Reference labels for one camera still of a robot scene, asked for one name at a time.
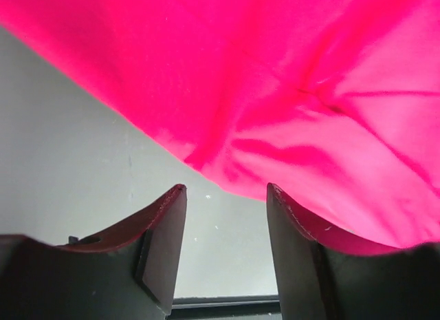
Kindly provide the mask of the magenta t shirt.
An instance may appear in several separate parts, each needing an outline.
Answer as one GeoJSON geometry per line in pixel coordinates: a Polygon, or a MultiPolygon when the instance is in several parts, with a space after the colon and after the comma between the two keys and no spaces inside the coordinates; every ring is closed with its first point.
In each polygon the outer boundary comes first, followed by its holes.
{"type": "Polygon", "coordinates": [[[1,25],[222,189],[309,238],[439,241],[439,0],[1,0],[1,25]]]}

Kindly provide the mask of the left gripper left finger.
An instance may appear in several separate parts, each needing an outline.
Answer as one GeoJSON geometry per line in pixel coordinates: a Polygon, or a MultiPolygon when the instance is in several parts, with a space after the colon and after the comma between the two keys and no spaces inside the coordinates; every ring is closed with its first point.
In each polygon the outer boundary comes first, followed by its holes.
{"type": "Polygon", "coordinates": [[[186,187],[82,239],[1,236],[2,319],[165,319],[172,310],[186,187]]]}

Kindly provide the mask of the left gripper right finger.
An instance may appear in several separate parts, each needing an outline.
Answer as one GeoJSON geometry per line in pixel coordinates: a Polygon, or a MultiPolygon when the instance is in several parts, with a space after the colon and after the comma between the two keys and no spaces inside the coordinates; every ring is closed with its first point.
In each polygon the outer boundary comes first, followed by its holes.
{"type": "Polygon", "coordinates": [[[267,220],[284,319],[438,319],[439,245],[395,249],[332,225],[275,184],[267,220]]]}

